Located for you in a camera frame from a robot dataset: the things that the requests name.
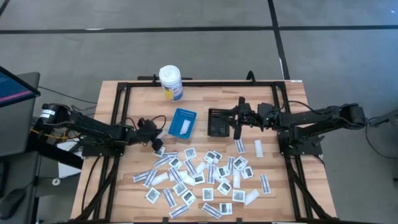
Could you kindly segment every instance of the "black basket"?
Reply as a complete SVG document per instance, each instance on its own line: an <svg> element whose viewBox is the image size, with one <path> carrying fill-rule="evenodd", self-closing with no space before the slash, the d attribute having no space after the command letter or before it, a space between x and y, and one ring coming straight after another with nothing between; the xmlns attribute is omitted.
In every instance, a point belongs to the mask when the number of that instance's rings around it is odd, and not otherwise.
<svg viewBox="0 0 398 224"><path fill-rule="evenodd" d="M229 110L209 109L207 135L211 137L228 137Z"/></svg>

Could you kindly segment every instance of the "gray floor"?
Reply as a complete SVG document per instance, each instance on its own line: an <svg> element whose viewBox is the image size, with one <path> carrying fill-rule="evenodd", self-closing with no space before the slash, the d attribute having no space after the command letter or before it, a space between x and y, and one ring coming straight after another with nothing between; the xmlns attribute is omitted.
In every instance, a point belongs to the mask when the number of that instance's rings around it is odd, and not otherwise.
<svg viewBox="0 0 398 224"><path fill-rule="evenodd" d="M388 0L277 0L275 10L280 26L398 24L398 4ZM270 26L269 15L265 0L11 0L0 29ZM358 102L367 117L397 108L398 30L283 31L281 36L291 79L304 81L312 107ZM133 80L166 64L195 79L244 78L248 70L257 79L282 78L273 31L0 35L0 49L1 65L10 71L38 71L40 85L92 101L103 80ZM43 90L35 115L45 102L86 106ZM384 125L369 129L369 138L382 153L398 157L394 133ZM396 223L397 162L373 152L364 130L328 133L322 146L338 216ZM44 161L42 170L53 176L56 164ZM38 217L68 219L76 183L41 198ZM43 194L59 191L45 188Z"/></svg>

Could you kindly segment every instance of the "black metal frame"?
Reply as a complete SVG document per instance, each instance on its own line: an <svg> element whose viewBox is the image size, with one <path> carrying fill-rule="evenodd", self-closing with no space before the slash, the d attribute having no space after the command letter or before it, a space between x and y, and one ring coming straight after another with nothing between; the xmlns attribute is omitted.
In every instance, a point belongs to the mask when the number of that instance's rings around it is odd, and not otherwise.
<svg viewBox="0 0 398 224"><path fill-rule="evenodd" d="M272 96L273 96L273 100L274 100L274 104L275 104L276 108L280 108L277 89L279 89L281 91L283 101L288 102L285 82L257 82L252 72L249 72L249 74L247 76L247 80L250 80L250 81L241 81L241 82L229 82L229 81L225 81L225 82L184 82L183 81L183 86L268 86L268 87L271 87ZM123 110L121 113L121 124L124 124L124 122L127 118L127 109L129 106L131 89L133 87L152 87L152 86L161 86L161 85L160 85L160 82L158 82L156 78L154 78L151 82L144 82L144 83L124 83L124 82L118 83L115 102L114 102L114 106L113 106L111 124L116 124L116 118L118 115L118 108L119 108L120 101L121 101L122 91L126 91L126 94L124 96L124 101L123 101ZM285 104L285 110L287 113L290 112L290 107L289 107L288 103ZM284 158L285 158L286 166L287 167L291 166L290 156L284 156ZM305 183L303 165L302 165L300 156L295 156L295 163L297 166L298 179L303 184L303 187L306 188L307 185ZM103 185L103 183L105 181L108 164L109 164L109 157L105 157L104 162L103 162L103 167L101 170L99 186ZM115 160L114 160L114 165L116 165L116 167L118 166L118 164L119 164L119 157L115 158ZM292 196L294 216L295 216L296 220L299 220L301 218L301 214L300 214L300 208L299 208L299 200L298 200L297 192L296 192L296 188L295 188L295 180L293 178L291 178L288 170L287 170L287 176L288 176L288 180L289 180L290 193ZM110 187L109 187L110 191L109 191L109 195L108 195L108 202L106 205L106 214L105 214L106 220L110 220L110 218L111 218L115 186L116 186L116 178L111 182ZM303 198L303 200L305 203L307 218L312 219L313 215L312 215L312 209L311 209L310 203L305 197ZM94 219L99 218L100 207L101 207L101 203L99 202L95 208L95 212L94 212L94 216L93 216Z"/></svg>

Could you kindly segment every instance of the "white lid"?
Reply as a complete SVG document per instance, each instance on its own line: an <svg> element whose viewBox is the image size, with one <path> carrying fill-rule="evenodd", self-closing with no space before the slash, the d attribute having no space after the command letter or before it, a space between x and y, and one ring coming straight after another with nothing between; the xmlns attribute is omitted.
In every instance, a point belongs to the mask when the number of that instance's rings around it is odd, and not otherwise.
<svg viewBox="0 0 398 224"><path fill-rule="evenodd" d="M181 80L180 70L174 65L166 65L159 70L159 79L165 85L173 85Z"/></svg>

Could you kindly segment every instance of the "computer screen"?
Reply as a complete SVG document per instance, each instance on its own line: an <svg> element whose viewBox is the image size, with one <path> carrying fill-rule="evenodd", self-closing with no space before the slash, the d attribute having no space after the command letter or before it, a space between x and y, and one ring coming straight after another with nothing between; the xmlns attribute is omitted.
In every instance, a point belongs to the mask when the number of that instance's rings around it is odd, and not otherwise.
<svg viewBox="0 0 398 224"><path fill-rule="evenodd" d="M40 95L29 84L0 67L0 107Z"/></svg>

